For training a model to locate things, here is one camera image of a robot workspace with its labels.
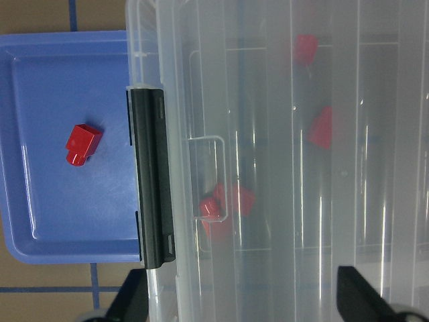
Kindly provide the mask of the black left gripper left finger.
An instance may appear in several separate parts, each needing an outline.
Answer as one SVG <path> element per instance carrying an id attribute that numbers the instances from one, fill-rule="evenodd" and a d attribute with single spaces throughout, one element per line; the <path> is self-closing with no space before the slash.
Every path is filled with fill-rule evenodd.
<path id="1" fill-rule="evenodd" d="M 132 269 L 100 321 L 145 322 L 148 318 L 148 285 L 145 269 Z"/>

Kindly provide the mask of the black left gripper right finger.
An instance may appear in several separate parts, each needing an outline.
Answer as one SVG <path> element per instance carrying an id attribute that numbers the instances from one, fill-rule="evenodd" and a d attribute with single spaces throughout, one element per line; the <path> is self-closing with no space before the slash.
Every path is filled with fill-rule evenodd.
<path id="1" fill-rule="evenodd" d="M 336 307 L 343 321 L 406 321 L 396 313 L 354 266 L 337 270 Z"/>

